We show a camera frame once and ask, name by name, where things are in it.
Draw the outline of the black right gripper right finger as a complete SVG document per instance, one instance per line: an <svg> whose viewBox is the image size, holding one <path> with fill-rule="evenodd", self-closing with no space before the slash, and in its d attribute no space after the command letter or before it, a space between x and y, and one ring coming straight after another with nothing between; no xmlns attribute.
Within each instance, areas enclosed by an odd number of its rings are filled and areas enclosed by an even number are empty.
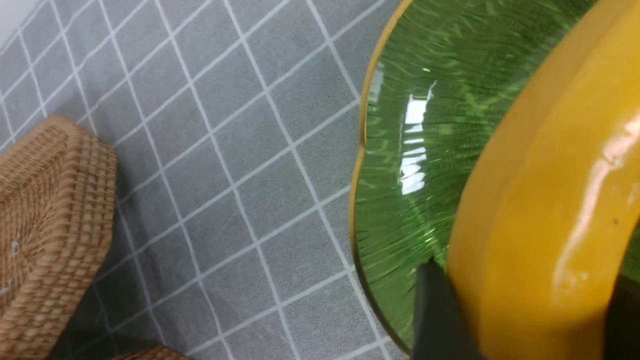
<svg viewBox="0 0 640 360"><path fill-rule="evenodd" d="M619 275L606 313L604 360L640 358L640 285Z"/></svg>

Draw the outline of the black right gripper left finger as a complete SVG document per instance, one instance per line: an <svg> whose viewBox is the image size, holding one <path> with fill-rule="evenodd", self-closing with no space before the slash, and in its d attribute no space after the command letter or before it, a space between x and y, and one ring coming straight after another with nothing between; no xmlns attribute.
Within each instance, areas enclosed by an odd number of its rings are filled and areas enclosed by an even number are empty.
<svg viewBox="0 0 640 360"><path fill-rule="evenodd" d="M436 260L416 268L412 360L482 360L452 282Z"/></svg>

